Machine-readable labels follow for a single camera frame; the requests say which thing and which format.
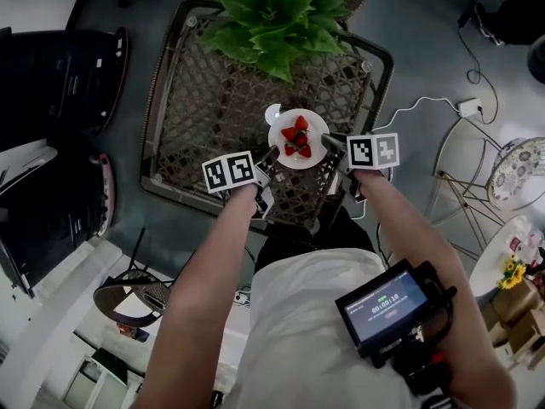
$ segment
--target white t-shirt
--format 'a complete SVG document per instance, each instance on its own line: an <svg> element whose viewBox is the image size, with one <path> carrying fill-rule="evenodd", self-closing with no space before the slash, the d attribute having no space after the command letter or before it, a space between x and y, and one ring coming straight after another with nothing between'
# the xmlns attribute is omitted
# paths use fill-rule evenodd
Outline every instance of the white t-shirt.
<svg viewBox="0 0 545 409"><path fill-rule="evenodd" d="M314 251L275 262L252 283L251 330L223 407L419 408L390 365L353 345L335 300L384 271L368 251Z"/></svg>

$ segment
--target potted plant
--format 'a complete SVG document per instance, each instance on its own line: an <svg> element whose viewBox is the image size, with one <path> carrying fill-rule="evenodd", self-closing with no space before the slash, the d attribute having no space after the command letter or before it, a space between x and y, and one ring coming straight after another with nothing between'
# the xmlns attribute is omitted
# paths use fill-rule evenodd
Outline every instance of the potted plant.
<svg viewBox="0 0 545 409"><path fill-rule="evenodd" d="M345 0L218 0L229 16L202 41L212 49L293 83L290 64L304 55L343 54L336 18Z"/></svg>

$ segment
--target gray floor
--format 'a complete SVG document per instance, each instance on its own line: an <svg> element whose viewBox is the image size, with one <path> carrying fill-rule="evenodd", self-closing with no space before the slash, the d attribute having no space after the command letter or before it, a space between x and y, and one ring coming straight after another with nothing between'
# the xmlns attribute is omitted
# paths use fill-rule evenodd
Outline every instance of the gray floor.
<svg viewBox="0 0 545 409"><path fill-rule="evenodd" d="M131 58L123 97L109 129L94 138L95 145L110 155L117 179L118 209L110 239L130 254L138 232L146 226L139 260L171 275L183 267L212 223L205 216L147 195L138 184L146 97L163 35L182 1L134 0L130 8L119 9L115 0L89 0L78 24L79 28L109 31L125 26L129 31ZM388 49L396 62L379 125L386 123L395 109L411 106L422 95L449 97L454 102L479 97L484 103L485 116L491 117L495 106L491 90L485 83L473 86L466 80L466 70L472 62L456 35L456 21L468 2L366 0L349 20L352 32ZM482 38L473 25L468 25L463 34L500 96L498 119L486 130L502 143L518 136L517 132L545 135L544 89L525 68L527 48L496 47ZM439 143L455 119L456 114L444 103L422 103L415 111L398 115L389 129L399 133L403 159L401 167L396 169L394 184L423 213L435 186L431 174ZM456 134L450 147L445 153L445 168L461 179L469 179L478 163L480 142L464 129ZM489 154L483 170L490 167L491 158ZM441 197L434 217L451 207L448 196ZM360 208L350 206L349 210L354 215L360 212ZM533 210L531 214L541 226L541 212ZM371 214L360 224L374 236L376 224ZM462 216L442 229L449 238L474 248L474 239ZM259 235L250 234L249 247L254 254L263 241ZM241 283L251 277L248 258L246 263ZM472 265L467 262L468 271Z"/></svg>

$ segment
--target person's arm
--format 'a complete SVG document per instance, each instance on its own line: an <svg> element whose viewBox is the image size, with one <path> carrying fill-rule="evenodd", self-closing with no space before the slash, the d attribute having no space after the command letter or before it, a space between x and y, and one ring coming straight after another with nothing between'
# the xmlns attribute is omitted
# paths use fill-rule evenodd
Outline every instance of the person's arm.
<svg viewBox="0 0 545 409"><path fill-rule="evenodd" d="M175 282L133 408L209 407L255 193L253 185L237 190Z"/></svg>
<svg viewBox="0 0 545 409"><path fill-rule="evenodd" d="M454 248L383 176L363 171L354 175L394 256L407 259L415 267L429 261L443 286L455 286L458 290L452 301L452 327L438 345L453 373L452 395L473 409L515 407L513 380L494 353ZM423 329L424 334L433 335L444 323L445 318L438 317Z"/></svg>

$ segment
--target person's hand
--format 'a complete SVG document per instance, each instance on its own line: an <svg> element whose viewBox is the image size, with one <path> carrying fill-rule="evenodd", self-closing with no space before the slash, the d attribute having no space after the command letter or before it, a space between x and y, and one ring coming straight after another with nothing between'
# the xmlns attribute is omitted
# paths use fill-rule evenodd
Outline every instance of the person's hand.
<svg viewBox="0 0 545 409"><path fill-rule="evenodd" d="M236 187L231 191L229 201L236 202L241 205L243 210L247 210L250 217L255 214L257 206L255 204L255 196L257 195L257 186L254 183Z"/></svg>
<svg viewBox="0 0 545 409"><path fill-rule="evenodd" d="M360 185L365 185L369 181L373 181L377 178L384 179L382 173L377 170L353 170L352 174L354 174L354 177Z"/></svg>

